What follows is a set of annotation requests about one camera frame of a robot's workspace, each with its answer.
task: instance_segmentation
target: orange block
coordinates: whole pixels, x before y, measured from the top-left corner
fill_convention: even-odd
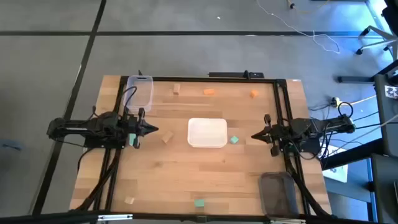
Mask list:
[[[174,95],[179,95],[180,94],[180,84],[178,84],[178,83],[174,84],[173,93],[174,93]]]
[[[215,92],[216,92],[216,91],[214,91],[214,89],[206,89],[206,90],[203,90],[203,94],[204,94],[204,95],[214,95]]]
[[[252,91],[250,92],[251,98],[255,98],[255,97],[257,97],[258,95],[259,95],[259,92],[258,92],[257,90],[252,90]]]

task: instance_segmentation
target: clear plastic container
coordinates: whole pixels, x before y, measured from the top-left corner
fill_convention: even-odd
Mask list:
[[[145,111],[150,111],[152,108],[152,95],[154,93],[154,81],[150,76],[133,75],[127,80],[126,89],[136,86],[135,94],[127,102],[134,89],[128,90],[124,94],[123,105],[129,109],[130,112],[137,113],[139,108],[144,108]]]
[[[191,118],[188,122],[188,143],[192,147],[221,148],[227,143],[226,120]]]

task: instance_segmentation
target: concrete floor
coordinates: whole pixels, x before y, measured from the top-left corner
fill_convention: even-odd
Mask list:
[[[318,1],[294,1],[302,10]],[[269,12],[299,30],[362,31],[374,25],[365,3],[329,2],[312,14],[299,14],[285,1],[260,0]],[[0,30],[91,30],[99,0],[0,2]],[[255,0],[113,0],[100,30],[266,30],[288,31],[266,15]],[[45,135],[51,119],[63,114],[87,37],[0,37],[0,138],[25,145],[21,152],[0,150],[0,216],[25,215],[36,193],[52,142]],[[326,52],[307,37],[97,37],[85,72],[74,119],[85,119],[95,104],[103,75],[206,76],[208,72],[263,72],[267,78],[303,80],[308,106],[330,97],[356,101],[374,94],[370,85],[337,84],[337,75],[371,76],[392,62],[382,48],[355,51],[380,39],[337,37],[341,53]],[[328,49],[335,45],[326,38]],[[377,111],[375,100],[355,106],[353,117]],[[330,117],[336,116],[330,111]],[[311,114],[321,118],[322,111]],[[358,126],[378,122],[377,116]],[[351,140],[364,133],[334,138]],[[362,143],[380,133],[362,138]],[[71,139],[81,143],[81,139]],[[81,149],[63,146],[44,212],[64,212],[76,177]]]

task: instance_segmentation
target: wooden table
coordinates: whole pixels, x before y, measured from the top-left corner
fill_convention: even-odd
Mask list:
[[[114,108],[120,76],[105,76],[99,91],[97,113]],[[264,172],[283,172],[283,156],[271,157],[271,145],[251,139],[264,128],[263,117],[276,123],[272,85],[264,83],[180,82],[180,94],[173,94],[174,82],[154,82],[154,97],[146,121],[159,127],[141,139],[141,148],[123,149],[111,210],[131,213],[174,213],[212,215],[263,215],[258,178]],[[302,84],[287,80],[294,118],[307,118],[308,109]],[[203,90],[213,88],[213,96]],[[257,90],[257,98],[251,98]],[[224,118],[228,137],[237,144],[220,149],[193,148],[187,142],[190,118]],[[173,132],[165,144],[162,136]],[[70,208],[79,206],[97,184],[104,149],[89,152],[81,162]],[[316,201],[330,213],[330,204],[320,163],[302,159],[305,183]],[[303,213],[300,192],[297,205]],[[134,203],[125,202],[133,197]],[[205,206],[194,206],[204,199]]]

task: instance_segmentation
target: white cable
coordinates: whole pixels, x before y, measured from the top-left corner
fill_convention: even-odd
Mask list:
[[[352,102],[351,105],[355,105],[355,104],[357,104],[357,103],[362,103],[362,102],[364,102],[364,101],[366,101],[366,100],[369,100],[369,99],[371,99],[371,98],[374,98],[374,97],[376,97],[376,96],[375,96],[375,95],[369,96],[368,98],[365,98],[365,99],[363,99],[363,100],[358,100],[358,101],[356,101],[356,102]]]
[[[356,137],[356,138],[354,138],[353,140],[347,142],[346,144],[344,144],[344,145],[342,145],[341,147],[339,147],[338,149],[336,149],[336,151],[339,150],[339,149],[341,149],[342,147],[348,145],[349,143],[351,143],[351,142],[353,142],[353,141],[355,141],[355,140],[357,140],[357,139],[359,139],[359,138],[361,138],[361,137],[363,137],[363,136],[365,136],[365,135],[367,135],[367,134],[369,134],[369,133],[371,133],[371,132],[373,132],[373,131],[375,131],[375,130],[377,130],[377,129],[383,127],[383,126],[385,126],[386,124],[390,123],[392,120],[394,120],[394,119],[396,119],[396,118],[398,118],[398,114],[396,114],[395,116],[393,116],[390,120],[388,120],[388,121],[386,121],[386,122],[380,124],[379,126],[375,127],[374,129],[372,129],[372,130],[366,132],[365,134],[362,134],[362,135],[360,135],[359,137]]]
[[[326,34],[318,34],[318,35],[315,35],[315,31],[314,31],[314,30],[312,30],[313,35],[304,34],[303,32],[298,31],[296,28],[294,28],[294,27],[288,25],[283,19],[281,19],[279,16],[275,15],[274,13],[269,13],[269,12],[267,12],[266,9],[264,9],[264,8],[260,5],[259,0],[256,0],[256,1],[257,1],[257,5],[258,5],[264,12],[266,12],[266,14],[268,14],[268,15],[270,15],[270,16],[275,16],[276,18],[278,18],[279,20],[281,20],[287,27],[293,29],[294,31],[298,32],[299,34],[302,34],[302,35],[304,35],[304,36],[306,36],[306,37],[312,37],[312,40],[314,41],[314,43],[316,43],[317,45],[321,46],[325,51],[327,51],[327,52],[334,52],[334,53],[336,53],[336,54],[340,54],[340,47],[338,46],[337,42],[336,42],[335,40],[333,40],[331,37],[329,37],[328,35],[326,35]],[[322,44],[319,44],[319,43],[315,40],[315,37],[320,37],[320,36],[327,37],[327,38],[329,38],[331,41],[333,41],[333,42],[336,44],[336,46],[337,46],[337,51],[335,51],[335,50],[328,50],[328,49],[325,48],[325,46],[323,46]]]

